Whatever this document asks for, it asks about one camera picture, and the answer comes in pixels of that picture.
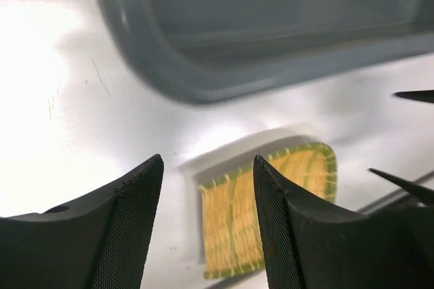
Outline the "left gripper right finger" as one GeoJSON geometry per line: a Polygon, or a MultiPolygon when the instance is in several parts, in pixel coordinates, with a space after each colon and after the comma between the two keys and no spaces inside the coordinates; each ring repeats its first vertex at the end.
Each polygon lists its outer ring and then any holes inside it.
{"type": "Polygon", "coordinates": [[[270,288],[432,288],[433,206],[360,214],[313,195],[254,158],[270,288]]]}

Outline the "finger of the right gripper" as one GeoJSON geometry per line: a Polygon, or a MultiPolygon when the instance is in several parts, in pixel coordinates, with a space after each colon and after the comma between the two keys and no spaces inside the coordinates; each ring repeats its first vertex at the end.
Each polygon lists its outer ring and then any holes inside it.
{"type": "Polygon", "coordinates": [[[434,103],[434,90],[419,90],[419,91],[407,91],[407,92],[396,92],[395,97],[413,100],[417,102],[434,103]]]}
{"type": "Polygon", "coordinates": [[[370,172],[375,175],[386,179],[387,181],[401,187],[404,191],[415,197],[426,206],[433,206],[433,190],[427,187],[416,184],[415,182],[394,176],[387,172],[375,168],[369,168],[370,172]]]}

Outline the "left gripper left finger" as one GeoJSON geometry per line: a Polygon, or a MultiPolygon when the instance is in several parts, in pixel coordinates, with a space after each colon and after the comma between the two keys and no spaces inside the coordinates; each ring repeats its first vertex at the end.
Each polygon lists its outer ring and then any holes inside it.
{"type": "Polygon", "coordinates": [[[1,219],[2,288],[139,288],[164,164],[124,176],[38,214],[1,219]]]}

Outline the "woven bamboo tray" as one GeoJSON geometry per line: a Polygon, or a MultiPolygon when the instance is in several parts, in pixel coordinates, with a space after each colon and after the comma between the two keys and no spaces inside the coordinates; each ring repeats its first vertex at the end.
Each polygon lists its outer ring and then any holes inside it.
{"type": "MultiPolygon", "coordinates": [[[[338,163],[334,150],[326,143],[299,144],[264,158],[290,181],[335,202],[338,163]]],[[[264,269],[253,164],[247,162],[198,188],[202,198],[204,278],[217,280],[264,269]]]]}

